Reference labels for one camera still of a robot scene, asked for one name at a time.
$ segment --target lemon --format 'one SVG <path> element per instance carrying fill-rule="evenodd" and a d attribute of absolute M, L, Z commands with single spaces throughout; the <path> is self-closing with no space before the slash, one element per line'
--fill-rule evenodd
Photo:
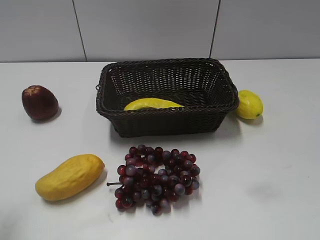
<path fill-rule="evenodd" d="M 255 93 L 249 90 L 239 91 L 239 107 L 236 114 L 244 119 L 256 119 L 260 117 L 264 111 L 264 104 Z"/>
<path fill-rule="evenodd" d="M 150 98 L 141 98 L 141 99 L 132 101 L 127 106 L 125 106 L 124 110 L 125 111 L 138 110 L 143 108 L 166 109 L 166 108 L 178 108 L 178 107 L 183 107 L 183 106 L 173 101 L 150 97 Z"/>

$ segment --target red apple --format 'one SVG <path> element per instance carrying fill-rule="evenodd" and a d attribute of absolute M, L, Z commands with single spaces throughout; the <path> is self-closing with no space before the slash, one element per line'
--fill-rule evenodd
<path fill-rule="evenodd" d="M 55 95 L 40 85 L 33 85 L 23 90 L 21 99 L 24 110 L 35 121 L 47 120 L 59 109 Z"/>

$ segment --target mango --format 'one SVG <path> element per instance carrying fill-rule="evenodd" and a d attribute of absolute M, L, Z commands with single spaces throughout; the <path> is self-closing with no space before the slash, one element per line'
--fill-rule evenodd
<path fill-rule="evenodd" d="M 99 178 L 105 168 L 93 154 L 69 158 L 35 183 L 35 190 L 45 200 L 67 199 L 81 192 Z"/>

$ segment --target grape stem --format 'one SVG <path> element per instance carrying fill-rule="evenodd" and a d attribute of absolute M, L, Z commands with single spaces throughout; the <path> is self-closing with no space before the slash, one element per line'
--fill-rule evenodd
<path fill-rule="evenodd" d="M 122 185 L 120 182 L 107 182 L 106 185 L 109 187 L 111 185 Z"/>

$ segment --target wicker basket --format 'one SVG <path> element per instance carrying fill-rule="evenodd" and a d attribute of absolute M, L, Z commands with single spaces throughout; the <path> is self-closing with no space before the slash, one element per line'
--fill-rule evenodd
<path fill-rule="evenodd" d="M 105 66 L 96 110 L 122 137 L 215 131 L 239 105 L 228 72 L 211 58 L 125 61 Z M 184 107 L 124 111 L 141 98 L 170 100 Z"/>

